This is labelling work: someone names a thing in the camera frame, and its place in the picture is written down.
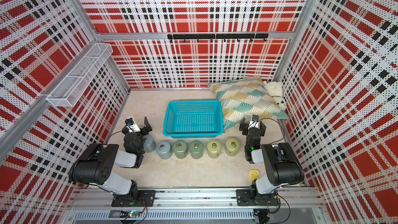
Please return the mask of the yellow tea canister back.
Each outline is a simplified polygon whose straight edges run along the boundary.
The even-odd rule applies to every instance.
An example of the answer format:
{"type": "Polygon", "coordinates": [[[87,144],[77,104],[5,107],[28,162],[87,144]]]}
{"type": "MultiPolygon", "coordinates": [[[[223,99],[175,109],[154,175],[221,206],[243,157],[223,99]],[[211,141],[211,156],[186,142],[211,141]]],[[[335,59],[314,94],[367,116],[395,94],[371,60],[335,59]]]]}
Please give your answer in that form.
{"type": "Polygon", "coordinates": [[[226,154],[234,157],[240,150],[240,141],[237,138],[228,138],[226,141],[226,154]]]}

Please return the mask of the yellow tea canister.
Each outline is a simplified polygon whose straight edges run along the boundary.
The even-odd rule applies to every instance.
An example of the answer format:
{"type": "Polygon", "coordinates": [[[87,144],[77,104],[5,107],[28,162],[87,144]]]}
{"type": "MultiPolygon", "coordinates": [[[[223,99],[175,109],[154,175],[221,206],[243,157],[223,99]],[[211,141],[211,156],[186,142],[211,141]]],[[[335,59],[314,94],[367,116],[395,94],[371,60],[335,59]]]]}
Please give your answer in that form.
{"type": "Polygon", "coordinates": [[[221,154],[222,145],[218,140],[211,140],[207,144],[208,156],[212,159],[216,159],[221,154]]]}
{"type": "Polygon", "coordinates": [[[226,141],[226,154],[234,157],[240,150],[240,141],[237,138],[228,138],[226,141]]]}

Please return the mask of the yellow tea canister front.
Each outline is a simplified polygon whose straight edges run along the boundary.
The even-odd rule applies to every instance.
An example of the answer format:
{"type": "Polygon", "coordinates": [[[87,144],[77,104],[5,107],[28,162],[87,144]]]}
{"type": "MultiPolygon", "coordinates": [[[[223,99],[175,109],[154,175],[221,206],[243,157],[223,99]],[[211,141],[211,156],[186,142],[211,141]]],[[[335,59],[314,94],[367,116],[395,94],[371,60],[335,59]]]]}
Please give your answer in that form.
{"type": "Polygon", "coordinates": [[[218,140],[211,140],[207,144],[208,156],[212,159],[216,159],[221,154],[222,145],[218,140]]]}

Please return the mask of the green tea canister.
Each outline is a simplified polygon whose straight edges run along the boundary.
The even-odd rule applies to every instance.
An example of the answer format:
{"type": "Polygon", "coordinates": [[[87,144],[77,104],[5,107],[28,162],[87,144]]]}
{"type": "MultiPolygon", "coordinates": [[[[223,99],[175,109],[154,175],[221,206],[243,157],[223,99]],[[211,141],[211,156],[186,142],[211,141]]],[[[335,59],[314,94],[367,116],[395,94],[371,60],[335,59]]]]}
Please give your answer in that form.
{"type": "Polygon", "coordinates": [[[193,159],[200,159],[203,156],[204,146],[202,142],[196,140],[189,144],[189,152],[193,159]]]}
{"type": "Polygon", "coordinates": [[[184,159],[188,155],[188,145],[183,140],[178,140],[173,145],[173,153],[178,159],[184,159]]]}

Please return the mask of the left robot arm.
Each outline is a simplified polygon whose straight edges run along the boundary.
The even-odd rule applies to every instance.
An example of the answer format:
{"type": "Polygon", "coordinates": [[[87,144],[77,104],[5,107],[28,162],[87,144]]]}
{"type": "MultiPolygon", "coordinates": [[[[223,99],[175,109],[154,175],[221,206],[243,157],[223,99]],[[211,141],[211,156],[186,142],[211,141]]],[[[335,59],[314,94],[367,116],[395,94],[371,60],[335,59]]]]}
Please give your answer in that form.
{"type": "Polygon", "coordinates": [[[75,183],[97,186],[113,195],[112,207],[152,207],[155,190],[139,190],[137,182],[113,171],[114,166],[140,168],[145,150],[144,136],[152,131],[147,118],[140,128],[134,118],[125,120],[124,150],[118,144],[93,143],[80,155],[68,172],[75,183]]]}

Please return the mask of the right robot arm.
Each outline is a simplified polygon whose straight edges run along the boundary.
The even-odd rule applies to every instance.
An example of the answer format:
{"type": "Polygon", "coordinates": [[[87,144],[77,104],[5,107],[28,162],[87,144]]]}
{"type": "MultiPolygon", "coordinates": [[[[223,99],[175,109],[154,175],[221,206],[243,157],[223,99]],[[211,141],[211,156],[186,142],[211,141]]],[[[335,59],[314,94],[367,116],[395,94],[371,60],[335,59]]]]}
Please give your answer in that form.
{"type": "Polygon", "coordinates": [[[249,190],[238,190],[238,205],[277,206],[277,190],[283,186],[296,185],[304,181],[304,170],[288,143],[261,144],[266,126],[258,116],[250,123],[244,120],[239,130],[246,137],[245,159],[250,164],[262,163],[266,174],[252,180],[249,190]]]}

